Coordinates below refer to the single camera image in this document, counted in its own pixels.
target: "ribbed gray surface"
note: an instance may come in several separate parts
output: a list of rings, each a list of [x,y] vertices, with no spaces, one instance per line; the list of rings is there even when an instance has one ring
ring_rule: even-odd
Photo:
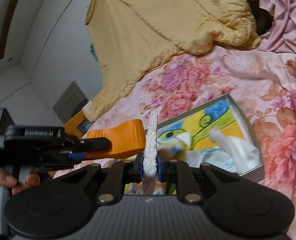
[[[25,240],[15,236],[13,240]],[[197,206],[184,205],[176,196],[125,195],[100,207],[78,232],[60,240],[242,240],[216,228]],[[271,240],[290,240],[287,236]]]

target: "fingernail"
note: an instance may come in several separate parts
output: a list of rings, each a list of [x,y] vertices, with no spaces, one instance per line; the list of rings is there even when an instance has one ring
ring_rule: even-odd
[[[14,177],[7,176],[6,181],[11,184],[17,184],[17,180]]]

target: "metal screw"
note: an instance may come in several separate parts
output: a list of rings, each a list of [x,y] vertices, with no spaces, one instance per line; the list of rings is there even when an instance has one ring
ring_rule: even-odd
[[[201,197],[197,194],[188,194],[185,196],[185,199],[189,202],[197,202],[201,200]]]
[[[98,200],[100,202],[110,202],[110,201],[113,200],[113,195],[111,195],[111,194],[101,194],[101,195],[99,195]]]

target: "bed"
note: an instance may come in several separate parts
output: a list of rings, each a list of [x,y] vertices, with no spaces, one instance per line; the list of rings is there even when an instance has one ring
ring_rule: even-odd
[[[147,128],[152,109],[163,122],[226,93],[250,121],[261,146],[265,179],[260,183],[285,194],[296,208],[296,54],[215,45],[203,56],[174,56],[137,82],[90,130],[134,118]],[[74,170],[93,162],[107,167],[112,159],[84,161]],[[58,171],[56,176],[70,171]],[[296,214],[288,235],[296,239]]]

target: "colorful drawing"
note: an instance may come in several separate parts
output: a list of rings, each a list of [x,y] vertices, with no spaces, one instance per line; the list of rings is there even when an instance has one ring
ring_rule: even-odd
[[[244,139],[243,132],[236,121],[226,99],[158,130],[158,138],[165,139],[189,132],[192,135],[192,150],[200,150],[218,145],[213,143],[208,132],[217,127],[225,136],[235,136]]]

